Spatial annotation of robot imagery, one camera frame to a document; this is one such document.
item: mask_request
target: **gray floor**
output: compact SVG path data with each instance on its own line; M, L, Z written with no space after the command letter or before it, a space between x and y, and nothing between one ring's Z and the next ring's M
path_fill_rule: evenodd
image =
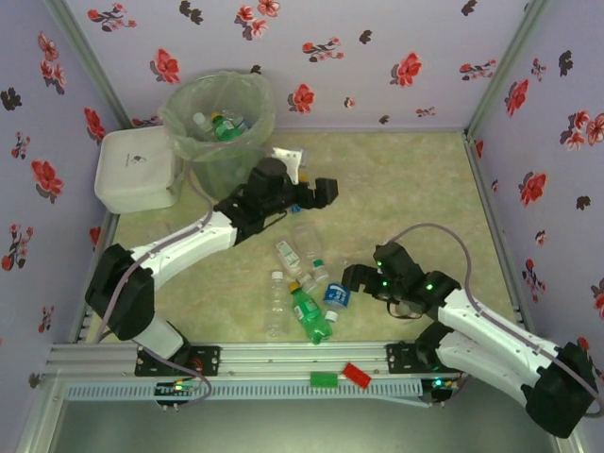
M68 403L55 453L557 451L523 409L472 381L444 409L376 400Z

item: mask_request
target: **textured floor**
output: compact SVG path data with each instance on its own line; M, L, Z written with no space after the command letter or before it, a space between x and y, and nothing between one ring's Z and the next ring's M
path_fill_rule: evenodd
M337 178L340 196L324 210L289 215L167 282L156 294L156 309L190 341L270 341L263 331L263 310L270 272L279 267L271 247L302 219L316 227L327 264L340 257L369 264L375 245L403 228L419 222L448 226L470 249L473 293L513 319L460 134L277 134L271 144L309 150L311 180ZM179 202L167 210L123 215L115 241L126 248L152 242L188 225L204 211L203 202L185 186ZM444 233L418 230L400 243L424 271L439 269L463 280L463 253ZM333 341L413 339L429 323L428 319L395 320L387 315L385 304L355 295L335 325ZM291 333L281 341L304 340L292 315Z

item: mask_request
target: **red toy brick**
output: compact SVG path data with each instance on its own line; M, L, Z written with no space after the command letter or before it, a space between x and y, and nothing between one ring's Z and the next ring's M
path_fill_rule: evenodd
M352 363L349 363L345 367L343 374L359 387L363 388L363 390L367 390L367 387L369 387L369 382L371 382L371 377Z

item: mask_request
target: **blue label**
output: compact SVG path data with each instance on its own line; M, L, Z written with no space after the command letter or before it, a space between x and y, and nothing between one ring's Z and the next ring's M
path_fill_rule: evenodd
M341 305L342 307L348 307L348 300L350 300L350 292L342 285L338 283L329 283L323 296L323 301L327 306L329 305Z

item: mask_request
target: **trash bin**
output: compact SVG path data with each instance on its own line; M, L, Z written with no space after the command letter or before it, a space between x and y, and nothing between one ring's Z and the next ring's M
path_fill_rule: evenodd
M229 142L204 142L193 116L200 111L210 118L224 110L241 114L249 129ZM201 187L215 199L228 196L246 182L264 155L250 145L266 142L273 133L275 116L268 80L258 74L232 72L207 75L181 86L159 109L170 147L191 164Z

